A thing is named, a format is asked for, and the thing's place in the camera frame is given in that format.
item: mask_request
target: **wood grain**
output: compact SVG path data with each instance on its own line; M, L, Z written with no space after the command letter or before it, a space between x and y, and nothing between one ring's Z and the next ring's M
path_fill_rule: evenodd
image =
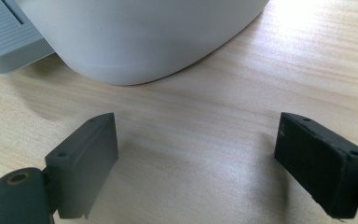
M115 112L120 159L90 220L57 223L341 223L273 159L283 111L358 145L358 1L271 0L222 48L144 85L98 83L56 55L2 75L0 176L44 167Z

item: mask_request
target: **light wood surface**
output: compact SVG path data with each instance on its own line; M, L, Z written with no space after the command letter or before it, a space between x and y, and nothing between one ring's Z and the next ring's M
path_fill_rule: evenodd
M358 145L358 1L271 0L225 46L144 85L98 83L56 55L2 75L0 176L43 168L115 112L119 161L90 219L57 223L341 223L273 159L283 111Z

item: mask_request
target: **gray plastic part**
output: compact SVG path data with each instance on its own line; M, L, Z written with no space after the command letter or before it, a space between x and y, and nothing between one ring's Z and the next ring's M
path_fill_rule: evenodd
M0 74L54 53L14 0L0 0Z

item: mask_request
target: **screw hole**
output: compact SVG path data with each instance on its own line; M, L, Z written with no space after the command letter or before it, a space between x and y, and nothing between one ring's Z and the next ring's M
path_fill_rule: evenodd
M9 185L18 185L18 184L22 183L23 181L25 181L29 176L30 176L29 173L15 174L7 180L7 183Z
M68 154L66 154L66 152L60 152L57 156L62 158L62 157L67 157Z
M352 151L350 151L350 153L351 153L352 156L358 156L358 151L353 151L352 150Z

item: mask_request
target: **curved white plastic housing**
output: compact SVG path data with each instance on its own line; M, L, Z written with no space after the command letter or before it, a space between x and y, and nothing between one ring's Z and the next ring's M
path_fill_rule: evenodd
M166 77L248 25L269 0L16 0L75 71L115 85Z

